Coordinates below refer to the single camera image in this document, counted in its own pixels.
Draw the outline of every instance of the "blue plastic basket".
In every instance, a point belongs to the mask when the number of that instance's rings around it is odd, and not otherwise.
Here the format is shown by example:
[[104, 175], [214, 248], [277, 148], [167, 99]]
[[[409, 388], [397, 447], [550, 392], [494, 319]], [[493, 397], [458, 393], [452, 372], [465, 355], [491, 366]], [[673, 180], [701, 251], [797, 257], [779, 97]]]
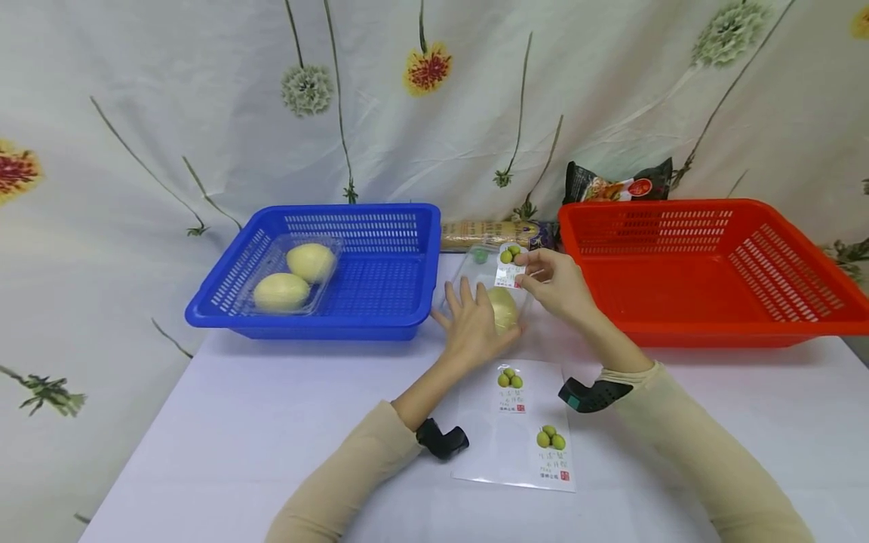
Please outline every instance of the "blue plastic basket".
[[[278, 236], [331, 236], [343, 252], [311, 315], [250, 313], [240, 293]], [[406, 341], [431, 311], [441, 211], [426, 203], [274, 206], [250, 217], [190, 301], [190, 326], [249, 338]]]

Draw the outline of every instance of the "hand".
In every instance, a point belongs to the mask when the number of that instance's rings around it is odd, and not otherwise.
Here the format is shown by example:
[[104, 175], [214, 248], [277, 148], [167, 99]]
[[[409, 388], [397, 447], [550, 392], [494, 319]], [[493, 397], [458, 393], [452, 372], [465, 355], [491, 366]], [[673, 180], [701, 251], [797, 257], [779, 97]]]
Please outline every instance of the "hand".
[[455, 297], [452, 283], [447, 283], [446, 290], [452, 321], [439, 311], [432, 311], [432, 317], [447, 331], [443, 362], [459, 364], [466, 373], [492, 360], [519, 339], [522, 333], [519, 326], [498, 334], [492, 302], [482, 283], [477, 283], [476, 300], [467, 277], [461, 278], [461, 299]]
[[549, 313], [575, 326], [602, 316], [582, 270], [570, 255], [539, 248], [517, 255], [515, 262], [527, 266], [516, 282]]

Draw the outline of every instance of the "beige sleeve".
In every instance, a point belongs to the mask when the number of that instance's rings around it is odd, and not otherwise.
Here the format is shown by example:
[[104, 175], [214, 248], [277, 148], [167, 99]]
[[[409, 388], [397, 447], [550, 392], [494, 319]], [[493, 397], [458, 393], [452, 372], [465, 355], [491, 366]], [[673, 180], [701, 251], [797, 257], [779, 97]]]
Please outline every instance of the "beige sleeve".
[[625, 424], [681, 472], [722, 543], [808, 543], [806, 524], [775, 480], [662, 365], [600, 378], [634, 390], [613, 404]]
[[266, 543], [334, 543], [371, 492], [421, 450], [392, 405], [380, 402], [290, 497]]

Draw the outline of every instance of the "black wrist device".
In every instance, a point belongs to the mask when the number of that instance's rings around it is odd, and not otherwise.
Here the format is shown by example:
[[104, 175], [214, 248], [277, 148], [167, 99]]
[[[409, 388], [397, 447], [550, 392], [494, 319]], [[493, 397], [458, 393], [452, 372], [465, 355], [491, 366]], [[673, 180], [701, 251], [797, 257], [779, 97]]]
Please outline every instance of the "black wrist device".
[[426, 419], [422, 423], [416, 431], [416, 440], [438, 460], [449, 460], [471, 446], [464, 430], [455, 427], [442, 434], [435, 419]]
[[609, 406], [625, 394], [634, 390], [631, 385], [612, 381], [595, 381], [586, 387], [573, 377], [567, 379], [558, 393], [571, 409], [579, 413], [594, 413]]

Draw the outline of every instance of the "left hand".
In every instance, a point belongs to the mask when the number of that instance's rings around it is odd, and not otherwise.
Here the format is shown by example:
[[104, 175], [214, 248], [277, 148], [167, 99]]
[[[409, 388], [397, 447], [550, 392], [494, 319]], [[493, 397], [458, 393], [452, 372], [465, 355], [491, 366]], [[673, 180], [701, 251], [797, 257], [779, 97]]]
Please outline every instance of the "left hand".
[[462, 371], [469, 372], [491, 361], [519, 339], [522, 334], [519, 326], [498, 334], [492, 302], [482, 283], [477, 283], [476, 299], [471, 294], [467, 277], [461, 278], [461, 299], [456, 298], [452, 283], [447, 283], [446, 290], [453, 319], [448, 319], [439, 311], [432, 311], [432, 317], [447, 332], [447, 346], [441, 362], [459, 364]]

